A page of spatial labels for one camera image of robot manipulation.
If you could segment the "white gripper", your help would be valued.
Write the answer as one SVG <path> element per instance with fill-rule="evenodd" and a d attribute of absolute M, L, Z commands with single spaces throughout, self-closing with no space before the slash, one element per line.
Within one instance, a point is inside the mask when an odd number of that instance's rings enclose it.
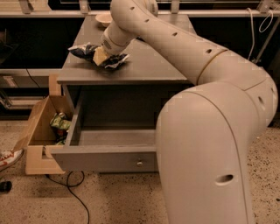
<path fill-rule="evenodd" d="M 110 55 L 122 53 L 137 35 L 121 29 L 114 21 L 105 29 L 101 35 L 101 46 L 94 51 L 93 62 L 99 66 Z"/>

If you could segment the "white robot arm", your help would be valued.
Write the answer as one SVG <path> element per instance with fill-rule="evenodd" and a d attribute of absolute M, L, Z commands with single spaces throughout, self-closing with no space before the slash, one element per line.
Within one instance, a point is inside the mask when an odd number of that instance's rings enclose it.
<path fill-rule="evenodd" d="M 157 119 L 157 164 L 169 224 L 256 224 L 247 150 L 272 121 L 277 87 L 242 56 L 157 17 L 155 0 L 112 0 L 94 62 L 140 37 L 192 84 Z"/>

